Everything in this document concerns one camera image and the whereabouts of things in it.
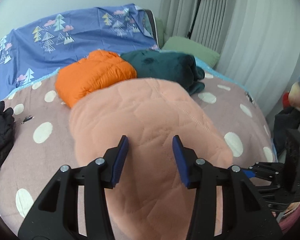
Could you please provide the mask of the pink quilted jacket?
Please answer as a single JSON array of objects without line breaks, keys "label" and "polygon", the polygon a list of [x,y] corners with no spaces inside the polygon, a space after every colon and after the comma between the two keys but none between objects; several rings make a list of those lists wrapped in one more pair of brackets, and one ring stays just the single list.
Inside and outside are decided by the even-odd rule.
[{"label": "pink quilted jacket", "polygon": [[120,181],[106,200],[111,219],[130,239],[186,237],[195,191],[180,181],[175,135],[212,165],[232,164],[232,151],[210,118],[170,81],[131,79],[94,91],[72,107],[69,126],[81,166],[128,137]]}]

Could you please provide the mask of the green cushion by curtain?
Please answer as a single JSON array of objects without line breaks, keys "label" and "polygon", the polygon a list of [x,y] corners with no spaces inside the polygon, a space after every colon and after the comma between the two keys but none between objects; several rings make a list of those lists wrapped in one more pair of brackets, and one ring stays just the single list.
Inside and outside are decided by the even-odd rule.
[{"label": "green cushion by curtain", "polygon": [[155,24],[157,28],[158,45],[161,50],[191,54],[201,61],[204,61],[211,68],[214,68],[218,63],[220,55],[217,52],[193,40],[181,36],[172,36],[164,41],[165,31],[162,20],[155,18]]}]

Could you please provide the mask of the pink polka-dot blanket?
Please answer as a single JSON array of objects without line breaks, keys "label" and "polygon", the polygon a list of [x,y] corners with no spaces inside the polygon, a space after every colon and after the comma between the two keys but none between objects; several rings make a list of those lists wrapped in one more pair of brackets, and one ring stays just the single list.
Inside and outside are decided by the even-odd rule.
[{"label": "pink polka-dot blanket", "polygon": [[[15,143],[0,169],[0,216],[18,232],[42,189],[64,164],[80,166],[70,131],[71,109],[57,95],[52,76],[11,95]],[[202,93],[190,95],[232,151],[231,165],[274,162],[269,127],[249,95],[237,85],[209,74]],[[111,219],[115,237],[130,239]]]}]

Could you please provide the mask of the black puffer jacket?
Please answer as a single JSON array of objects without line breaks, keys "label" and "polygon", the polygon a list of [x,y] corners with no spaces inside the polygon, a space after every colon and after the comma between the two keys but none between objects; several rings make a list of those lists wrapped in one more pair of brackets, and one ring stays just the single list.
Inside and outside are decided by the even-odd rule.
[{"label": "black puffer jacket", "polygon": [[14,112],[0,101],[0,168],[14,145]]}]

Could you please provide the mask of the grey curtain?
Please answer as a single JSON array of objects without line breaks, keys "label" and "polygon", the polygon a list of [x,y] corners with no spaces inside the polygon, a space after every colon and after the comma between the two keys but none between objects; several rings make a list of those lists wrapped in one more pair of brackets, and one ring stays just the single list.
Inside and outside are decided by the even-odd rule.
[{"label": "grey curtain", "polygon": [[[187,34],[196,1],[162,0],[166,38]],[[202,0],[191,38],[219,53],[217,71],[268,115],[300,75],[300,0]]]}]

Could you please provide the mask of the blue tree-print sheet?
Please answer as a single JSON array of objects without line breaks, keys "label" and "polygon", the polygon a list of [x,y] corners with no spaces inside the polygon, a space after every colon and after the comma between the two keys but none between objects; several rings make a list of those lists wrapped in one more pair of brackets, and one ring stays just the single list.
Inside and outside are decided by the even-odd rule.
[{"label": "blue tree-print sheet", "polygon": [[0,40],[0,101],[94,50],[157,49],[152,11],[135,4],[61,12],[13,29]]}]

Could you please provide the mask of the orange puffer jacket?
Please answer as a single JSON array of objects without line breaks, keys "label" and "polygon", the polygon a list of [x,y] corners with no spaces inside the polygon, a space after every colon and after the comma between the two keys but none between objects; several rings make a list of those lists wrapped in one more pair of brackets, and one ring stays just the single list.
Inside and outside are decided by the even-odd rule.
[{"label": "orange puffer jacket", "polygon": [[135,68],[117,53],[95,50],[57,74],[56,92],[72,108],[86,95],[118,82],[137,78]]}]

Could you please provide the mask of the dark green fleece garment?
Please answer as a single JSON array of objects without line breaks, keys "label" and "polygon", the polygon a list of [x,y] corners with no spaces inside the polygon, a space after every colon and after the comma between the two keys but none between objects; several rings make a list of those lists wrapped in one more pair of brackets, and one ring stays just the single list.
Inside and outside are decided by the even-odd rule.
[{"label": "dark green fleece garment", "polygon": [[201,82],[205,72],[197,67],[194,56],[180,52],[136,50],[120,57],[130,63],[138,78],[154,78],[176,82],[190,95],[200,93],[205,84]]}]

